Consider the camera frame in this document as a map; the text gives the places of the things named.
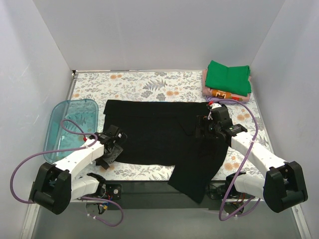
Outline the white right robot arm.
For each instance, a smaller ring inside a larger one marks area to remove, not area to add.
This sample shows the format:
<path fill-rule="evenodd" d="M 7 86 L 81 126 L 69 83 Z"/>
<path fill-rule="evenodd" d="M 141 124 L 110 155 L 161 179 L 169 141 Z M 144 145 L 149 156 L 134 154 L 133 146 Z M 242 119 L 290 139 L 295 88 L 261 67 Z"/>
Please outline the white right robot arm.
<path fill-rule="evenodd" d="M 275 213 L 282 212 L 308 200 L 302 167 L 295 161 L 287 162 L 258 143 L 240 124 L 233 124 L 225 105 L 210 102 L 209 114 L 198 116 L 196 135 L 227 144 L 244 155 L 262 174 L 252 177 L 240 169 L 225 182 L 223 200 L 250 195 L 264 200 Z"/>

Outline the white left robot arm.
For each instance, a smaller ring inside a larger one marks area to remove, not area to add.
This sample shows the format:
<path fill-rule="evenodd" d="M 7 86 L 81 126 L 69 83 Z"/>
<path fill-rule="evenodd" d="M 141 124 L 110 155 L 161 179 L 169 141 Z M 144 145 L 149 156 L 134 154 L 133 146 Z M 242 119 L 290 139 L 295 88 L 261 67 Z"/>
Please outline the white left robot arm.
<path fill-rule="evenodd" d="M 56 215 L 61 214 L 73 200 L 83 196 L 101 199 L 107 195 L 104 177 L 88 173 L 77 175 L 88 165 L 96 162 L 107 168 L 123 151 L 118 142 L 125 134 L 114 125 L 105 132 L 96 132 L 83 144 L 81 150 L 50 164 L 42 164 L 33 182 L 29 199 Z"/>

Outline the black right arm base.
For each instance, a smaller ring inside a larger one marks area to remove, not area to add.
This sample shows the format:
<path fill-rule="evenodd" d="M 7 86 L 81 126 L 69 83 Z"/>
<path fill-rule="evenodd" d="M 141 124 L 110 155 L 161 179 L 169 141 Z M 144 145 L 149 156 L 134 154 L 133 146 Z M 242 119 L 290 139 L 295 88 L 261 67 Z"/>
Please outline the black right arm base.
<path fill-rule="evenodd" d="M 226 195 L 227 188 L 228 187 L 223 182 L 211 182 L 206 188 L 206 193 L 210 199 L 222 200 Z M 244 203 L 244 201 L 248 198 L 249 195 L 240 193 L 233 187 L 227 196 L 226 202 L 232 204 L 241 204 Z"/>

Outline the black t-shirt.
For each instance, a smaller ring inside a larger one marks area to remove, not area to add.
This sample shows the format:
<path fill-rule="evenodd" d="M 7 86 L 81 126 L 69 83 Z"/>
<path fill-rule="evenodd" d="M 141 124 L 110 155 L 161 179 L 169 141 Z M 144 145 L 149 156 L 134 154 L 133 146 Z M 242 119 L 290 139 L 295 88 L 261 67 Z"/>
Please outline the black t-shirt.
<path fill-rule="evenodd" d="M 174 166 L 168 184 L 200 204 L 228 150 L 222 140 L 195 136 L 197 117 L 208 113 L 204 102 L 107 100 L 103 129 L 114 125 L 128 136 L 117 162 Z"/>

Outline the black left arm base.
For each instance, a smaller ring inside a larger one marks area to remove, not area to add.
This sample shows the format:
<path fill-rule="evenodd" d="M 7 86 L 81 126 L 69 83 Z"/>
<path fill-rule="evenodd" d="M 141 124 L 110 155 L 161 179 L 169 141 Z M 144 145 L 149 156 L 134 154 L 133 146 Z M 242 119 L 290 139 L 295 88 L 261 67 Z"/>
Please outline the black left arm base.
<path fill-rule="evenodd" d="M 122 194 L 121 184 L 102 184 L 94 193 L 86 193 L 84 197 L 102 198 L 108 200 L 120 200 Z"/>

